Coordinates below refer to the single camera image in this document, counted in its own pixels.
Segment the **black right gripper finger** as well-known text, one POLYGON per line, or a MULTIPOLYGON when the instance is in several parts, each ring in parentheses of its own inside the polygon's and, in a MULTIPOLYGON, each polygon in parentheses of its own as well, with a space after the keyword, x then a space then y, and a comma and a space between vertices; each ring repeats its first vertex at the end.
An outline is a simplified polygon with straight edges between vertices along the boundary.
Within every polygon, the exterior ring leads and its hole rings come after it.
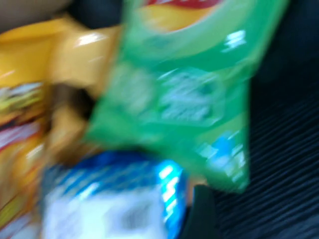
POLYGON ((216 211, 212 189, 204 185, 194 187, 193 204, 186 211, 182 229, 184 239, 216 239, 216 211))

